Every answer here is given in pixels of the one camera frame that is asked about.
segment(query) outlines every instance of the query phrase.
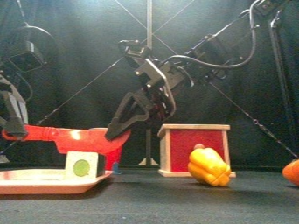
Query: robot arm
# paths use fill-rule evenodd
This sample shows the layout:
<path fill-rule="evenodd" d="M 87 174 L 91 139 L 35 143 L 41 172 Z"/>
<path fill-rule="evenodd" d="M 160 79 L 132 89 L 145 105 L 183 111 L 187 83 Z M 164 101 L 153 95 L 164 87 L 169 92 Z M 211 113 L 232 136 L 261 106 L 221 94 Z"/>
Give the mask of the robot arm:
<path fill-rule="evenodd" d="M 0 116 L 0 126 L 16 139 L 27 136 L 24 125 L 28 123 L 25 101 L 14 85 L 0 74 L 0 97 L 2 98 L 6 117 Z"/>
<path fill-rule="evenodd" d="M 117 137 L 137 122 L 161 123 L 175 112 L 173 95 L 185 86 L 191 87 L 196 81 L 221 79 L 225 70 L 243 67 L 251 61 L 257 44 L 253 14 L 263 18 L 285 2 L 255 1 L 216 34 L 207 35 L 184 55 L 175 55 L 163 62 L 155 59 L 151 49 L 139 41 L 119 42 L 120 52 L 143 87 L 128 93 L 120 102 L 108 125 L 107 139 Z"/>

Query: table surface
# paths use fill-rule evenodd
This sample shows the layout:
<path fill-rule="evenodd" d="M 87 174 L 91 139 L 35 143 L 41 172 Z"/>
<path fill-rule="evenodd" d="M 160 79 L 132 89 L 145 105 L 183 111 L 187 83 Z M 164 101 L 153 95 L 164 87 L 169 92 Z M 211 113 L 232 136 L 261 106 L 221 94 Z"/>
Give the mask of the table surface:
<path fill-rule="evenodd" d="M 236 171 L 227 187 L 121 169 L 72 195 L 0 195 L 0 222 L 297 223 L 299 187 L 279 172 Z"/>

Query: small box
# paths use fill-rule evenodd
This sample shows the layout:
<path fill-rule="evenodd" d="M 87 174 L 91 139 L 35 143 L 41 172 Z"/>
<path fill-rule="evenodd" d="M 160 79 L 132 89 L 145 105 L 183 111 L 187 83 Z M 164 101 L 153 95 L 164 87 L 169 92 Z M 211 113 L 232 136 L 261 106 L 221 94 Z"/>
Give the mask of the small box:
<path fill-rule="evenodd" d="M 64 179 L 96 179 L 105 174 L 107 158 L 89 151 L 69 151 Z"/>
<path fill-rule="evenodd" d="M 164 124 L 159 130 L 160 170 L 165 177 L 189 177 L 189 155 L 196 144 L 212 148 L 229 165 L 228 125 Z"/>

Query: metal pole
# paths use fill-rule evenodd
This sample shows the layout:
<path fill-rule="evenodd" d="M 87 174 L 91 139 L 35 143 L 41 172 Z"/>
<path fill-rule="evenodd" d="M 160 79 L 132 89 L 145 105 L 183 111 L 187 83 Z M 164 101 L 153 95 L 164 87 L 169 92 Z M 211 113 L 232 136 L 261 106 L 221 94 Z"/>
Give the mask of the metal pole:
<path fill-rule="evenodd" d="M 273 48 L 273 55 L 275 55 L 275 66 L 277 71 L 277 79 L 280 83 L 281 89 L 281 96 L 284 102 L 284 114 L 288 126 L 288 132 L 291 136 L 291 144 L 293 149 L 297 149 L 297 136 L 295 131 L 295 118 L 292 113 L 292 106 L 291 106 L 291 99 L 289 99 L 289 90 L 285 80 L 285 70 L 283 64 L 283 56 L 281 56 L 281 48 L 279 45 L 279 37 L 277 37 L 277 26 L 280 20 L 281 10 L 276 13 L 275 19 L 269 22 L 269 36 L 271 36 L 271 43 Z"/>
<path fill-rule="evenodd" d="M 147 46 L 152 49 L 153 46 L 153 1 L 147 0 Z"/>
<path fill-rule="evenodd" d="M 147 46 L 153 47 L 153 1 L 147 0 Z M 145 129 L 145 166 L 152 165 L 152 130 Z"/>

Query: black cable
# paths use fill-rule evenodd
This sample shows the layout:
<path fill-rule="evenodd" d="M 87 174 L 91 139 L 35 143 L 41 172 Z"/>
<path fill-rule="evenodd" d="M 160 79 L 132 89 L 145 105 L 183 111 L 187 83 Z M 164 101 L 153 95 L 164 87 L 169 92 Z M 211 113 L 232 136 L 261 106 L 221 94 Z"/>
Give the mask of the black cable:
<path fill-rule="evenodd" d="M 22 23 L 21 27 L 18 27 L 13 31 L 10 31 L 10 33 L 6 35 L 4 40 L 0 42 L 0 45 L 2 45 L 5 43 L 5 41 L 9 41 L 16 34 L 18 34 L 20 32 L 22 32 L 25 30 L 27 31 L 37 31 L 37 32 L 44 33 L 51 38 L 51 40 L 53 41 L 55 45 L 57 45 L 55 37 L 41 27 L 28 25 L 27 23 Z"/>
<path fill-rule="evenodd" d="M 215 65 L 215 64 L 207 63 L 204 61 L 200 61 L 200 60 L 197 60 L 195 58 L 191 58 L 188 56 L 184 56 L 184 55 L 173 55 L 172 57 L 169 57 L 168 59 L 165 59 L 163 61 L 161 65 L 169 60 L 181 60 L 181 61 L 185 61 L 185 62 L 199 64 L 203 67 L 211 67 L 211 68 L 217 68 L 217 69 L 235 69 L 235 68 L 243 67 L 251 61 L 251 59 L 253 57 L 253 54 L 256 52 L 256 45 L 257 45 L 256 28 L 257 28 L 257 26 L 255 26 L 253 8 L 255 8 L 255 5 L 259 2 L 260 2 L 260 0 L 256 0 L 251 4 L 249 9 L 248 9 L 248 22 L 249 22 L 249 29 L 251 29 L 252 47 L 251 47 L 249 55 L 241 63 L 239 63 L 236 65 L 223 66 L 223 65 Z"/>

